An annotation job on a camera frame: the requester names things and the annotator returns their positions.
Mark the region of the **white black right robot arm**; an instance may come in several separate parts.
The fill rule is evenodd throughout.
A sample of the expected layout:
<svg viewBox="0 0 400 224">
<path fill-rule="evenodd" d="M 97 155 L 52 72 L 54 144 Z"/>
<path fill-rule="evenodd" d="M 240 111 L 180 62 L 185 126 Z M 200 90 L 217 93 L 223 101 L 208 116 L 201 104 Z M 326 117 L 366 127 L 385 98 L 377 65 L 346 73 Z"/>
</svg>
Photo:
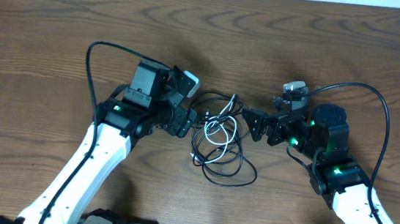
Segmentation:
<svg viewBox="0 0 400 224">
<path fill-rule="evenodd" d="M 395 224 L 371 178 L 349 155 L 349 125 L 342 107 L 323 104 L 309 113 L 302 106 L 273 115 L 247 108 L 242 114 L 252 139 L 266 135 L 271 146 L 287 142 L 311 161 L 304 168 L 314 192 L 345 224 Z"/>
</svg>

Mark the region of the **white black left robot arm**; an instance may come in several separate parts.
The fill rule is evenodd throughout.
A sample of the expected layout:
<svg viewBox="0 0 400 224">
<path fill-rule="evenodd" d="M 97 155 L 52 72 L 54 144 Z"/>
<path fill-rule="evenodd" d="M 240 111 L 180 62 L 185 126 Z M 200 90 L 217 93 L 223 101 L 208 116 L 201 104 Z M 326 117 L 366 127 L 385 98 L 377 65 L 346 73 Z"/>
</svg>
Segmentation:
<svg viewBox="0 0 400 224">
<path fill-rule="evenodd" d="M 118 224 L 83 213 L 102 183 L 156 127 L 183 138 L 197 114 L 181 106 L 201 85 L 189 71 L 141 60 L 130 85 L 96 107 L 84 140 L 58 176 L 32 204 L 0 224 Z"/>
</svg>

